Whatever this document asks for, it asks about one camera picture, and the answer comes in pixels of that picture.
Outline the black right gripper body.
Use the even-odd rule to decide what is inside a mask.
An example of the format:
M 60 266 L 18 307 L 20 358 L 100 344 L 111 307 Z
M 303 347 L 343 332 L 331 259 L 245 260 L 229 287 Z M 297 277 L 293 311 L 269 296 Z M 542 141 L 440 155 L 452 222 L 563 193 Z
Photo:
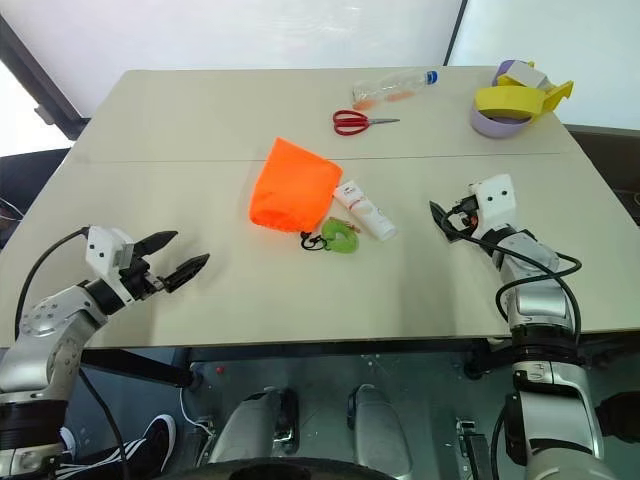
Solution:
M 478 239 L 473 237 L 479 224 L 479 202 L 475 195 L 464 197 L 447 213 L 452 229 L 468 230 L 468 237 L 464 241 L 478 242 Z

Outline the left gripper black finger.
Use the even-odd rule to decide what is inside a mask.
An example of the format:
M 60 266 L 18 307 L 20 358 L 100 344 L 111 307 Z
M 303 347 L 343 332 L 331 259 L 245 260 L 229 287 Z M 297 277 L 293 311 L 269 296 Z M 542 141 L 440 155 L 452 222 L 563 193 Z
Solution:
M 169 276 L 161 278 L 164 290 L 172 293 L 191 281 L 204 268 L 209 258 L 209 254 L 202 254 L 183 262 Z
M 133 257 L 143 258 L 162 250 L 174 237 L 178 235 L 175 230 L 166 230 L 153 233 L 134 244 Z

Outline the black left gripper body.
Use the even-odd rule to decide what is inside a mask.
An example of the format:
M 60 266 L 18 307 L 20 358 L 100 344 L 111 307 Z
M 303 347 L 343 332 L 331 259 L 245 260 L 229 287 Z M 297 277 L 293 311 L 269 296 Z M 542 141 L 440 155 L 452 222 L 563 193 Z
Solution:
M 150 271 L 141 257 L 133 257 L 127 268 L 119 271 L 120 281 L 134 301 L 142 301 L 165 289 L 160 277 Z

